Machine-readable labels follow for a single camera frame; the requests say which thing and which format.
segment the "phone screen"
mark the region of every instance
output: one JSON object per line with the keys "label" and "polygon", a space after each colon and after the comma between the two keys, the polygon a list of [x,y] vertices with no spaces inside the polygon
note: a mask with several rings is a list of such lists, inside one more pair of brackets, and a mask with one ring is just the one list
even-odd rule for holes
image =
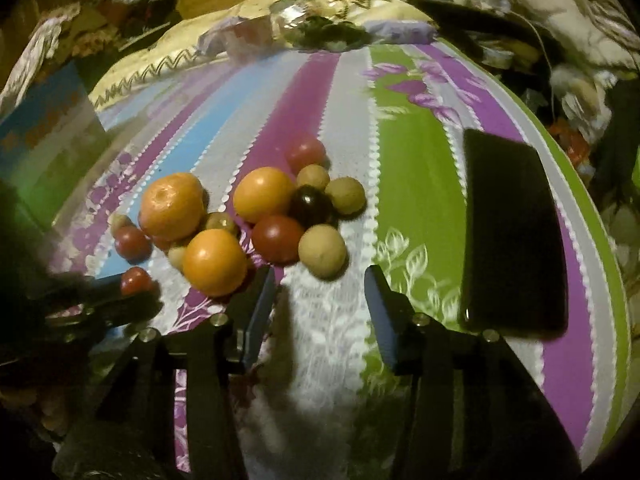
{"label": "phone screen", "polygon": [[551,338],[566,331],[566,269],[556,206],[536,150],[465,131],[463,325]]}

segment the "screw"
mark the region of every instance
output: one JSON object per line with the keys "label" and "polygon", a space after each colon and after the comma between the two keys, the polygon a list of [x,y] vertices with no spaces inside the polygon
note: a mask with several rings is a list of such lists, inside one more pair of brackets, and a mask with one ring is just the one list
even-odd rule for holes
{"label": "screw", "polygon": [[153,341],[160,333],[155,328],[145,328],[141,330],[138,334],[138,338],[143,343],[148,343],[149,341]]}
{"label": "screw", "polygon": [[211,316],[209,318],[209,322],[213,326],[224,326],[229,322],[229,316],[223,312],[219,312],[218,314]]}
{"label": "screw", "polygon": [[427,326],[431,322],[431,318],[421,312],[416,312],[411,318],[415,326]]}
{"label": "screw", "polygon": [[498,334],[493,328],[488,328],[482,332],[482,337],[488,343],[495,343],[500,341],[500,334]]}

